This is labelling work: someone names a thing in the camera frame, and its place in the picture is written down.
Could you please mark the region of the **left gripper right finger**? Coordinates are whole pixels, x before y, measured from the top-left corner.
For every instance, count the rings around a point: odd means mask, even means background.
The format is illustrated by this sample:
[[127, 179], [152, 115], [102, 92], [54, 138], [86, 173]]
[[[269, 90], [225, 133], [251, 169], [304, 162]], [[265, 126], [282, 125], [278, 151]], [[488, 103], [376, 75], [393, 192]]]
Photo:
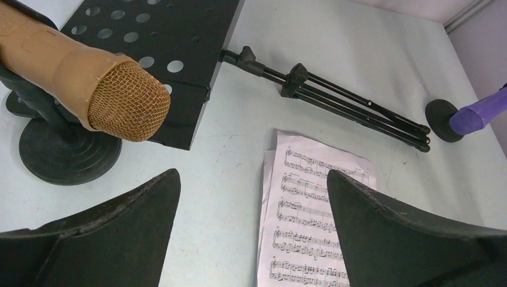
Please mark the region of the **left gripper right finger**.
[[506, 231], [423, 211], [338, 170], [327, 187], [352, 286], [506, 285]]

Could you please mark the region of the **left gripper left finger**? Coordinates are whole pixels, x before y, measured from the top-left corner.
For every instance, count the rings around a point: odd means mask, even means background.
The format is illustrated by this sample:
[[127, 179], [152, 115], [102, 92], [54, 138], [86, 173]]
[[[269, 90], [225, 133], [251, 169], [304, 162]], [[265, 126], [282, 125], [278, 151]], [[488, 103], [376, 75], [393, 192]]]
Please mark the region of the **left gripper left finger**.
[[180, 193], [169, 169], [82, 212], [1, 233], [1, 285], [157, 286]]

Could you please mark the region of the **gold microphone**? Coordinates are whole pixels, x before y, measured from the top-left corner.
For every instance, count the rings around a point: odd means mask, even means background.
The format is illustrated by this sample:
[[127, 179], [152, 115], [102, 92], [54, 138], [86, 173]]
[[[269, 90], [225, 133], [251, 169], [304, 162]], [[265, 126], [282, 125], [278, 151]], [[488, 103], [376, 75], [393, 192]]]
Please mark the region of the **gold microphone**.
[[91, 131], [142, 142], [170, 109], [167, 88], [137, 61], [78, 42], [6, 2], [1, 63], [56, 98]]

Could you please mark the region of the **purple microphone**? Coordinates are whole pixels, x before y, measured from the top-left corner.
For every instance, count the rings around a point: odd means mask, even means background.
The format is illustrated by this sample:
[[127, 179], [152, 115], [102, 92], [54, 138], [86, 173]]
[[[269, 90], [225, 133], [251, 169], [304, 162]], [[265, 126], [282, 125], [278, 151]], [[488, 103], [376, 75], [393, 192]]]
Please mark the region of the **purple microphone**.
[[506, 84], [471, 105], [459, 109], [449, 120], [451, 129], [459, 135], [484, 129], [495, 117], [506, 111]]

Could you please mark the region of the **black music stand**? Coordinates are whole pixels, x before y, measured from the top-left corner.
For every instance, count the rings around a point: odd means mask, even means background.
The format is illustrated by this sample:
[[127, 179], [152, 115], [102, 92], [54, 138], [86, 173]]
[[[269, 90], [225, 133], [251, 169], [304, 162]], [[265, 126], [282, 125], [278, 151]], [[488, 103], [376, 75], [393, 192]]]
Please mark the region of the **black music stand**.
[[170, 111], [152, 142], [188, 150], [220, 66], [228, 63], [281, 86], [299, 99], [428, 152], [428, 126], [418, 124], [309, 72], [302, 64], [282, 74], [250, 49], [227, 45], [242, 1], [82, 1], [61, 31], [83, 44], [132, 59], [172, 88]]

